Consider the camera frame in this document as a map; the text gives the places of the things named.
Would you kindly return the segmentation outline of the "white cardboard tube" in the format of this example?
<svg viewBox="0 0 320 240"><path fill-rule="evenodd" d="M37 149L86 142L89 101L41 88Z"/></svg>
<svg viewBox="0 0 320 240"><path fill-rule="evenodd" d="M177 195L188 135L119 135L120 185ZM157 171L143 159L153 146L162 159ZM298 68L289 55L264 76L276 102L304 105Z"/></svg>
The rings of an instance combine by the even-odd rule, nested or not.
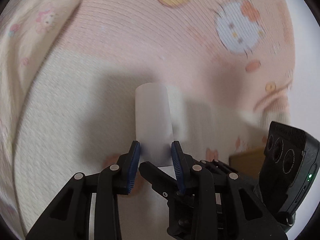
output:
<svg viewBox="0 0 320 240"><path fill-rule="evenodd" d="M171 166L174 136L168 91L163 84L146 83L136 89L135 120L142 161L157 167Z"/></svg>

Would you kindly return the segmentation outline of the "brown cardboard box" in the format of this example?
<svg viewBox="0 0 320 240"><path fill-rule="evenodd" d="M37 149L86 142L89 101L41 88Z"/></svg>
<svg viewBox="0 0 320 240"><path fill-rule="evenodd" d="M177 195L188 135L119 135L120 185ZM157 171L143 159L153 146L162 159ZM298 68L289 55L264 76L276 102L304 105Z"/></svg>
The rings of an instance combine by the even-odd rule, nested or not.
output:
<svg viewBox="0 0 320 240"><path fill-rule="evenodd" d="M240 173L258 179L265 160L264 149L264 147L258 147L231 155L229 165Z"/></svg>

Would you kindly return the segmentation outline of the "pink Hello Kitty blanket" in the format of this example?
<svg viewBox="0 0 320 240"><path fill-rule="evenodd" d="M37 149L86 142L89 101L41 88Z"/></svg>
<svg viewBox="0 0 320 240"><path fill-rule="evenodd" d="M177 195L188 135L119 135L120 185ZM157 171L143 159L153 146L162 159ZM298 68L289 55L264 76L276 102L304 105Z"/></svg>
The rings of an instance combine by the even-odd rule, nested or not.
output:
<svg viewBox="0 0 320 240"><path fill-rule="evenodd" d="M166 85L174 138L195 159L266 144L290 121L295 46L285 0L81 0L26 98L15 183L29 231L76 172L136 137L136 89Z"/></svg>

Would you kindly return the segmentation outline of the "cream patterned cloth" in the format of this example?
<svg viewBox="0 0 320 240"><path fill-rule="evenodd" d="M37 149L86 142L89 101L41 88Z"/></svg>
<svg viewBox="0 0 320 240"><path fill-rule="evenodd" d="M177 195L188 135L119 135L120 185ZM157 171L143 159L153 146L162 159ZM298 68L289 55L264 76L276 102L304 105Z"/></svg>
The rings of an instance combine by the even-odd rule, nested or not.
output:
<svg viewBox="0 0 320 240"><path fill-rule="evenodd" d="M14 141L40 65L80 0L9 0L1 13L1 217L24 238L14 184Z"/></svg>

